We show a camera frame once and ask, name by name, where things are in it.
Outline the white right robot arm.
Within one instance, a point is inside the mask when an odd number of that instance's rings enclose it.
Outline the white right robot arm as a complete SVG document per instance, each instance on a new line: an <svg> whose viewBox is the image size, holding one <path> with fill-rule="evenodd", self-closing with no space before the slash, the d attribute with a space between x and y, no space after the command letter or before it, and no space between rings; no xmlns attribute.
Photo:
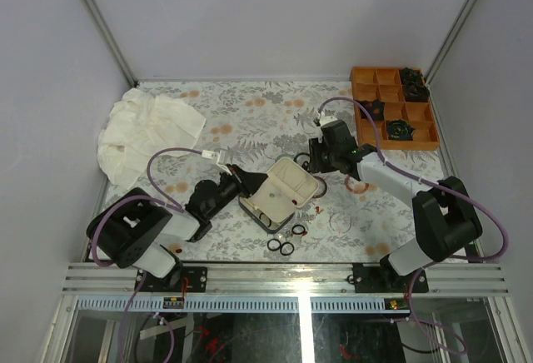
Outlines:
<svg viewBox="0 0 533 363"><path fill-rule="evenodd" d="M461 180L448 177L426 185L413 173L399 173L369 144L359 146L347 124L334 117L316 120L320 138L309 140L311 173L340 172L377 186L411 208L415 237L381 259L381 285L399 291L410 274L433 262L450 258L482 235L481 222Z"/></svg>

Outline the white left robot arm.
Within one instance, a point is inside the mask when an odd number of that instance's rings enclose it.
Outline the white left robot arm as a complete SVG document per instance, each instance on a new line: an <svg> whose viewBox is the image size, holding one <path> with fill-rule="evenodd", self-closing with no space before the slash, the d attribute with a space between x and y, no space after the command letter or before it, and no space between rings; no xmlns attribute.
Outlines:
<svg viewBox="0 0 533 363"><path fill-rule="evenodd" d="M185 242L200 241L221 210L239 196L253 196L267 179L266 173L226 165L219 182L198 182L188 203L175 213L137 187L90 222L92 259L101 267L135 266L152 274L163 291L175 291L182 271L177 256L157 241L163 229L171 226L172 235Z"/></svg>

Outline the cream and navy jewelry box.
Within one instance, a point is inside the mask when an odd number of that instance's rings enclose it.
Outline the cream and navy jewelry box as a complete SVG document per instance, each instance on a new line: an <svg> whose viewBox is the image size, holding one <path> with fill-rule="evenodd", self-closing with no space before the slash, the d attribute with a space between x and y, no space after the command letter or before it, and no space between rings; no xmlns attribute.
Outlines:
<svg viewBox="0 0 533 363"><path fill-rule="evenodd" d="M315 195L319 184L290 157L280 157L267 170L268 179L253 196L238 199L241 209L267 234L279 232Z"/></svg>

